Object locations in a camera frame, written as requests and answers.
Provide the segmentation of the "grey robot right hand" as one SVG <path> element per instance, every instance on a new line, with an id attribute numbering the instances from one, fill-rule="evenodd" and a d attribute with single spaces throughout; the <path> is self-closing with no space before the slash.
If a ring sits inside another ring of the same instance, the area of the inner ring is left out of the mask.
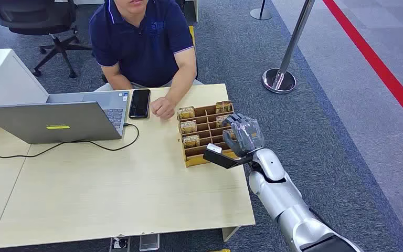
<path id="1" fill-rule="evenodd" d="M 224 134 L 224 141 L 237 157 L 245 157 L 264 147 L 264 137 L 256 119 L 241 113 L 228 115 L 222 126 L 231 126 L 235 140 L 229 134 Z"/>

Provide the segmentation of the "person's left hand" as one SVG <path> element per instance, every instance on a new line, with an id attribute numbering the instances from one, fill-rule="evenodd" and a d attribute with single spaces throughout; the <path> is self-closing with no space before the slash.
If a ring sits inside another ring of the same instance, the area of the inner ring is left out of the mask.
<path id="1" fill-rule="evenodd" d="M 167 97 L 160 97 L 151 103 L 151 112 L 160 119 L 170 119 L 175 114 L 175 104 Z"/>

